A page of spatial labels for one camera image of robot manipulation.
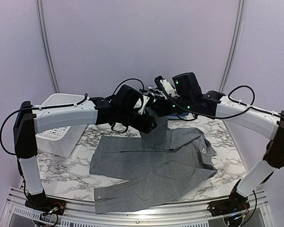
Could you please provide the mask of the grey long sleeve shirt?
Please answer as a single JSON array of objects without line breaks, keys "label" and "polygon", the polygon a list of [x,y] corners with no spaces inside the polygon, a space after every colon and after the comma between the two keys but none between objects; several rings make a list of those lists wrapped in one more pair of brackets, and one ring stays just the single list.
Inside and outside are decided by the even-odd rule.
[{"label": "grey long sleeve shirt", "polygon": [[198,128],[168,126],[167,117],[139,137],[101,137],[92,157],[92,175],[123,183],[94,189],[95,210],[139,211],[177,200],[217,173],[216,151]]}]

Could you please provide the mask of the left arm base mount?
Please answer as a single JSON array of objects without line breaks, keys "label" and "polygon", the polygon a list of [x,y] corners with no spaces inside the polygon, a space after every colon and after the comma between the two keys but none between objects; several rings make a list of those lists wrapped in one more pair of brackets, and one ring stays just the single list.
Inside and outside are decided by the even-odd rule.
[{"label": "left arm base mount", "polygon": [[51,214],[64,214],[66,201],[48,197],[44,191],[36,195],[31,195],[30,193],[28,193],[26,195],[26,199],[26,207],[42,211],[44,216]]}]

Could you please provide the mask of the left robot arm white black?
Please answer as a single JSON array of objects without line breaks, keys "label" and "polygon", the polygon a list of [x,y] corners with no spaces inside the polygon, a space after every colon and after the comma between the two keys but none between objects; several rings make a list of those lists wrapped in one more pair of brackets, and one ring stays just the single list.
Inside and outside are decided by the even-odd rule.
[{"label": "left robot arm white black", "polygon": [[117,94],[108,98],[88,95],[54,94],[41,105],[22,103],[13,127],[14,147],[20,175],[26,182],[28,199],[39,210],[50,207],[50,199],[42,186],[37,151],[49,151],[68,158],[87,125],[116,123],[149,133],[156,127],[146,108],[150,95],[122,85]]}]

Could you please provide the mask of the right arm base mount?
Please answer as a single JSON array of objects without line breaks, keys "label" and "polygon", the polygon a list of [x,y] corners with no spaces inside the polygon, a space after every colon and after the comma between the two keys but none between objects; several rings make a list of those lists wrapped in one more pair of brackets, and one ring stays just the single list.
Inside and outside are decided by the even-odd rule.
[{"label": "right arm base mount", "polygon": [[231,191],[227,199],[210,202],[208,204],[207,210],[213,217],[216,217],[248,210],[249,208],[250,204],[248,198],[238,194],[236,189],[234,189]]}]

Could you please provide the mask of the white plastic bin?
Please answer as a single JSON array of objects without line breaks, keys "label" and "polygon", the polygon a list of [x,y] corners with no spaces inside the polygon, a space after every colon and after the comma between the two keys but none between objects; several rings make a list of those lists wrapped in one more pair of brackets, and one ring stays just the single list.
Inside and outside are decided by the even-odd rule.
[{"label": "white plastic bin", "polygon": [[[41,105],[73,104],[78,103],[83,98],[83,95],[55,93],[50,95]],[[38,133],[35,135],[37,147],[43,152],[62,158],[69,158],[86,127],[86,125],[82,124],[50,129]]]}]

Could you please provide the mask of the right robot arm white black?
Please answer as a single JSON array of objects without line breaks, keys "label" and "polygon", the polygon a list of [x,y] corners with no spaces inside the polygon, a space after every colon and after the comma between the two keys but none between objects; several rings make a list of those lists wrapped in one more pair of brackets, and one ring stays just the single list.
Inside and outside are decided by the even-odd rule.
[{"label": "right robot arm white black", "polygon": [[237,183],[225,208],[235,212],[254,189],[277,169],[284,167],[284,110],[269,111],[219,91],[202,92],[194,73],[174,76],[170,83],[162,76],[154,80],[160,96],[154,109],[159,115],[191,113],[224,121],[247,167],[247,174]]}]

